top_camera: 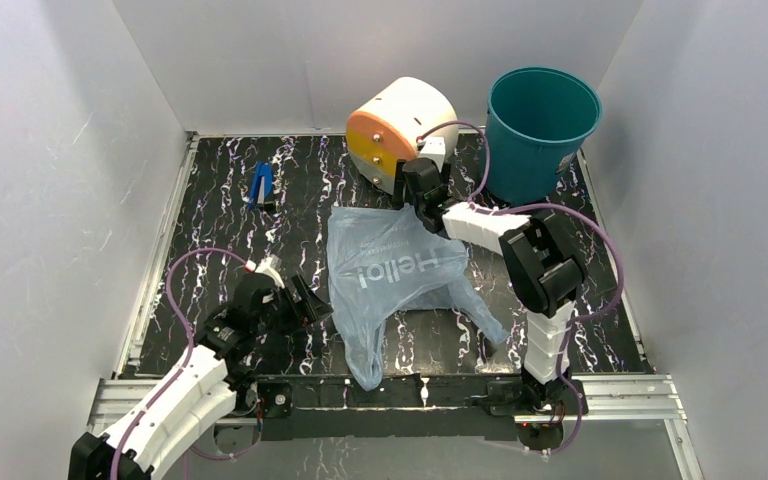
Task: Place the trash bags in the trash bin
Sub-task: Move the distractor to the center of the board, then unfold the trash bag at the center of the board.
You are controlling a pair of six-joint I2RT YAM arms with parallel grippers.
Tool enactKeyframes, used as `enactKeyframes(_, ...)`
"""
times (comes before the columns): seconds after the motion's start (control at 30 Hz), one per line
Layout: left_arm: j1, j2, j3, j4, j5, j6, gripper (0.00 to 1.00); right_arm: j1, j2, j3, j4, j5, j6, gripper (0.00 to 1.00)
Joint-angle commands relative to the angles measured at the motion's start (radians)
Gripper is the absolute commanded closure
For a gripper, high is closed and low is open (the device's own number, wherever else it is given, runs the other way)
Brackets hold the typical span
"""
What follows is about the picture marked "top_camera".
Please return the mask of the light blue plastic bag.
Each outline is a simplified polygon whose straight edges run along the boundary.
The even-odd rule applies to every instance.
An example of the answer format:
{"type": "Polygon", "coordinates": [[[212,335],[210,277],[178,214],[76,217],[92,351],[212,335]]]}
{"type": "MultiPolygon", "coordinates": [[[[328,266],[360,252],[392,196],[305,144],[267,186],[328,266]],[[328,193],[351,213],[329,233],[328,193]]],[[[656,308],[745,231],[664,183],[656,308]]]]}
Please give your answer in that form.
{"type": "Polygon", "coordinates": [[[508,336],[465,275],[464,244],[427,231],[409,207],[333,208],[326,257],[333,322],[366,391],[383,379],[386,322],[398,311],[457,310],[492,343],[508,336]]]}

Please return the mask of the teal plastic trash bin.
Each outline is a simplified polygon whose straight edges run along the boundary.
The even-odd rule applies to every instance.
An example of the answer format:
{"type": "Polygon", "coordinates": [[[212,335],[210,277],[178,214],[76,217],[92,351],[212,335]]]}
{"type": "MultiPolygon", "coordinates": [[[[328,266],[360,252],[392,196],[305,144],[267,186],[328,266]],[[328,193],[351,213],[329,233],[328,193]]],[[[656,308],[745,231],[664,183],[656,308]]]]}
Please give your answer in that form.
{"type": "Polygon", "coordinates": [[[547,197],[601,117],[597,93],[567,72],[524,67],[502,75],[487,99],[486,189],[512,206],[547,197]]]}

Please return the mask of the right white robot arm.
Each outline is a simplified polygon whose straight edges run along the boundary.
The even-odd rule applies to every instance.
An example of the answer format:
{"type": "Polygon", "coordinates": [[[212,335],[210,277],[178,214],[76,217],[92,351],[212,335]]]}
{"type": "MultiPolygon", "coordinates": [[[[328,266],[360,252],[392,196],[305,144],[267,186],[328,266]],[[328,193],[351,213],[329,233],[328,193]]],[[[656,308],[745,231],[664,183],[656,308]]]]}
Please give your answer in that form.
{"type": "Polygon", "coordinates": [[[557,216],[482,211],[453,197],[437,165],[428,158],[396,164],[395,197],[413,206],[423,226],[451,240],[500,255],[512,289],[526,309],[528,344],[512,393],[490,394],[495,404],[517,402],[537,414],[558,406],[569,380],[568,334],[572,309],[587,270],[557,216]]]}

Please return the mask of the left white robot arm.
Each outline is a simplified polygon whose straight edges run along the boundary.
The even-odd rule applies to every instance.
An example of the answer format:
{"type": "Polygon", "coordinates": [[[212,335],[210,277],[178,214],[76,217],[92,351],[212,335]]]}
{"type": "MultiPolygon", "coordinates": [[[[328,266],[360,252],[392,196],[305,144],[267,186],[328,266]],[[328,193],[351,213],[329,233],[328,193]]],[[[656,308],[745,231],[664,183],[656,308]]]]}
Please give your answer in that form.
{"type": "Polygon", "coordinates": [[[246,359],[260,339],[290,335],[332,311],[299,275],[285,284],[269,269],[246,273],[176,367],[113,425],[74,443],[68,478],[163,478],[217,420],[257,407],[258,376],[246,359]]]}

